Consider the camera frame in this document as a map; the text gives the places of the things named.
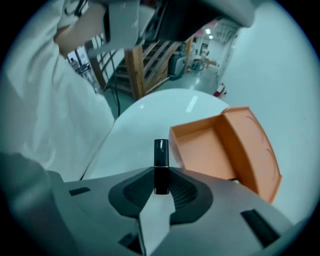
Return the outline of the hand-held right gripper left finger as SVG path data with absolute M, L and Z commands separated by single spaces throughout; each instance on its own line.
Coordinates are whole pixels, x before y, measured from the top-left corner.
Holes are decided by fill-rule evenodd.
M 59 256 L 150 256 L 154 169 L 64 182 L 48 173 L 47 248 Z

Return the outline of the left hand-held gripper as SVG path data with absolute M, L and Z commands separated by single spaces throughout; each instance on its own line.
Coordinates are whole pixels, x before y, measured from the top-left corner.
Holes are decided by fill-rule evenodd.
M 90 58 L 112 50 L 132 50 L 146 41 L 185 41 L 216 18 L 241 27 L 254 21 L 250 0 L 90 0 L 93 25 L 103 43 L 88 51 Z

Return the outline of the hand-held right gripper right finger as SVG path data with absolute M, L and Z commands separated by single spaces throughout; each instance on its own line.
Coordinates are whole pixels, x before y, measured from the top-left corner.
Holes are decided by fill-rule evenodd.
M 206 184 L 213 202 L 207 212 L 192 223 L 177 224 L 153 252 L 155 256 L 251 256 L 264 250 L 242 216 L 255 210 L 279 235 L 294 225 L 273 205 L 247 187 L 198 172 L 175 168 Z

